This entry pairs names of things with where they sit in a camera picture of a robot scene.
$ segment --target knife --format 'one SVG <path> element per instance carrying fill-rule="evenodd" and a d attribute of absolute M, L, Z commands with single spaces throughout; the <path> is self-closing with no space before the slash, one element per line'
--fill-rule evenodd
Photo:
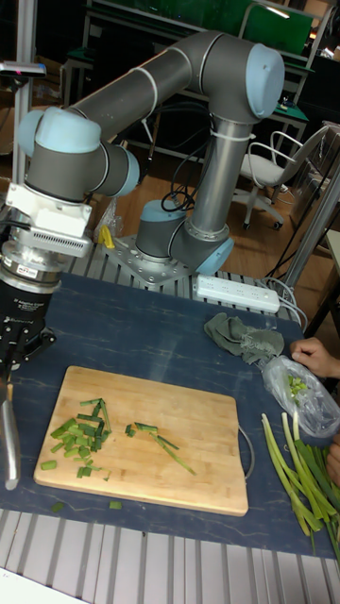
<path fill-rule="evenodd" d="M 20 443 L 16 426 L 12 396 L 13 385 L 0 376 L 0 438 L 5 469 L 5 487 L 16 488 L 20 478 Z"/>

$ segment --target dark blue tablecloth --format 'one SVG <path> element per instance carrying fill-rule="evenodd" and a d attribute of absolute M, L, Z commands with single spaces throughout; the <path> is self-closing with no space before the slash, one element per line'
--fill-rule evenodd
<path fill-rule="evenodd" d="M 59 515 L 73 520 L 312 554 L 264 441 L 262 412 L 267 413 L 279 444 L 283 444 L 281 408 L 264 389 L 257 367 L 220 350 L 203 331 L 203 324 L 220 311 L 218 306 L 201 302 L 65 275 L 47 314 L 47 325 L 55 330 L 58 341 L 13 374 L 22 479 L 15 491 L 7 492 L 0 470 L 0 507 L 52 514 L 51 506 L 63 501 L 66 505 Z M 298 325 L 290 321 L 238 310 L 228 313 L 254 327 L 276 327 L 286 346 L 301 337 Z M 35 484 L 34 467 L 69 365 L 234 396 L 240 424 L 256 453 L 255 470 L 247 485 L 246 516 L 190 512 L 136 501 L 124 501 L 121 511 L 111 511 L 104 496 Z M 249 454 L 242 436 L 240 446 L 247 469 Z M 316 552 L 332 557 L 323 533 L 315 537 Z"/>

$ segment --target yellow object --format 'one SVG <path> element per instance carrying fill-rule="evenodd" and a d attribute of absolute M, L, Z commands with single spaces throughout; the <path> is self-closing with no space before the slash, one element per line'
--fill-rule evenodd
<path fill-rule="evenodd" d="M 99 231 L 98 243 L 103 243 L 105 247 L 108 249 L 114 249 L 115 245 L 112 241 L 111 233 L 109 231 L 109 227 L 103 225 Z"/>

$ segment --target human hand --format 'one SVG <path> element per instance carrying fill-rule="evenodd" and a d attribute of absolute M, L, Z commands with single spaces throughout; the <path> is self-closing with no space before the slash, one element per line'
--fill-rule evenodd
<path fill-rule="evenodd" d="M 320 378 L 340 379 L 340 361 L 330 355 L 317 338 L 297 340 L 290 345 L 290 349 L 294 361 L 305 365 Z"/>
<path fill-rule="evenodd" d="M 326 464 L 329 476 L 340 487 L 340 434 L 335 434 Z"/>

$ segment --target chair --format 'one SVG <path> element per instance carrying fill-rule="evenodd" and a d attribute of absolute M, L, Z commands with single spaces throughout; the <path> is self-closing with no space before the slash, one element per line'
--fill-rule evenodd
<path fill-rule="evenodd" d="M 240 189 L 236 189 L 234 195 L 232 197 L 232 201 L 237 201 L 239 203 L 246 204 L 246 218 L 243 223 L 243 227 L 245 230 L 248 230 L 250 227 L 250 215 L 251 212 L 256 206 L 260 210 L 265 210 L 269 212 L 274 218 L 276 218 L 276 222 L 274 223 L 274 228 L 279 229 L 283 225 L 282 216 L 272 208 L 271 204 L 274 203 L 276 195 L 279 193 L 281 185 L 290 180 L 292 176 L 298 171 L 301 163 L 309 156 L 311 151 L 318 145 L 321 141 L 322 137 L 326 134 L 328 130 L 328 126 L 323 126 L 313 136 L 311 136 L 305 144 L 299 143 L 288 134 L 284 132 L 275 131 L 272 132 L 270 136 L 270 146 L 263 143 L 250 143 L 247 153 L 244 156 L 240 175 L 245 178 L 249 178 L 254 182 L 253 189 L 250 193 L 246 191 L 241 191 Z M 298 146 L 297 152 L 289 157 L 282 153 L 281 151 L 275 149 L 274 147 L 274 137 L 275 135 L 279 135 L 280 137 L 284 137 L 289 139 L 294 143 L 294 145 Z M 272 159 L 263 158 L 260 155 L 255 155 L 252 153 L 252 149 L 255 147 L 261 147 L 263 149 L 267 149 L 271 152 Z M 285 158 L 286 165 L 284 168 L 281 168 L 277 164 L 277 156 Z M 264 187 L 274 187 L 276 191 L 272 199 L 268 197 L 264 197 L 264 195 L 258 195 L 259 189 L 264 189 Z"/>

